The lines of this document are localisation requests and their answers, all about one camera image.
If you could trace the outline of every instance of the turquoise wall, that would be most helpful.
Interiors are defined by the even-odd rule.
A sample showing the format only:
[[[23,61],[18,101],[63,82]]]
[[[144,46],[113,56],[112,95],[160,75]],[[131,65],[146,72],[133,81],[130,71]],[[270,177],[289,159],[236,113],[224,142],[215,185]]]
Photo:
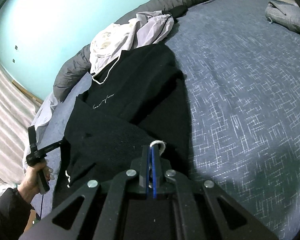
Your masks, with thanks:
[[[44,99],[66,60],[147,1],[7,0],[0,11],[0,62],[22,86]]]

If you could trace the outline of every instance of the human hand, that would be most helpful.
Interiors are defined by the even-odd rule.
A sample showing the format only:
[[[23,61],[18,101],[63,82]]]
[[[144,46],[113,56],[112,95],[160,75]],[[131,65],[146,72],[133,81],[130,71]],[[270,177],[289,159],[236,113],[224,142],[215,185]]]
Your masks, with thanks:
[[[26,171],[26,176],[18,187],[18,191],[21,197],[27,202],[31,203],[34,196],[39,193],[39,186],[37,182],[37,172],[43,170],[46,180],[50,180],[50,171],[47,166],[47,162],[43,160],[40,163],[37,163],[35,166],[28,166]]]

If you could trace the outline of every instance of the black cable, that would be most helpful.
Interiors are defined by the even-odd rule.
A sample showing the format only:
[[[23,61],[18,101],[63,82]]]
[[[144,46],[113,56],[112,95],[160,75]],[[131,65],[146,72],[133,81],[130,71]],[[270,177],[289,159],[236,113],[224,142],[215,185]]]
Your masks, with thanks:
[[[40,208],[40,219],[41,219],[41,215],[42,215],[42,204],[43,204],[43,196],[44,196],[44,195],[42,195],[42,199],[41,199],[41,208]]]

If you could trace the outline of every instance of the white cord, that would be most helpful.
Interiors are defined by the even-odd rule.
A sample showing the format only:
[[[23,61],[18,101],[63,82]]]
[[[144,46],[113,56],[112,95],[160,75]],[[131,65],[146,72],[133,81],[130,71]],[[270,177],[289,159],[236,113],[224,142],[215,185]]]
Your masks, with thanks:
[[[161,147],[159,147],[159,155],[161,156],[162,153],[164,152],[164,150],[166,149],[166,143],[164,141],[160,141],[160,140],[155,140],[152,143],[150,143],[150,147],[156,145],[156,144],[160,144]]]
[[[70,176],[68,175],[67,170],[66,170],[66,176],[68,177],[68,183],[70,183]]]
[[[105,78],[101,83],[100,83],[98,80],[95,80],[95,79],[94,79],[94,77],[95,77],[96,75],[98,75],[99,73],[94,74],[94,75],[92,76],[92,80],[93,80],[94,82],[97,82],[99,85],[102,85],[102,84],[106,81],[106,79],[108,78],[111,69],[112,69],[112,68],[114,67],[114,65],[119,61],[120,56],[121,56],[121,52],[120,52],[120,54],[119,54],[119,57],[118,57],[117,61],[116,61],[116,62],[112,65],[112,67],[108,70],[108,74],[107,74],[106,78]]]

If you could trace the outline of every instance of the black jacket sleeve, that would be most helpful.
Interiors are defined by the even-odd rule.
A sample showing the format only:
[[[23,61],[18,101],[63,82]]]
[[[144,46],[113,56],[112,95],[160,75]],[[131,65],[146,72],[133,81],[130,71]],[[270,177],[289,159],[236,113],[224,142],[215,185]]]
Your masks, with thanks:
[[[8,188],[0,197],[0,240],[17,240],[29,220],[31,205],[17,189]]]

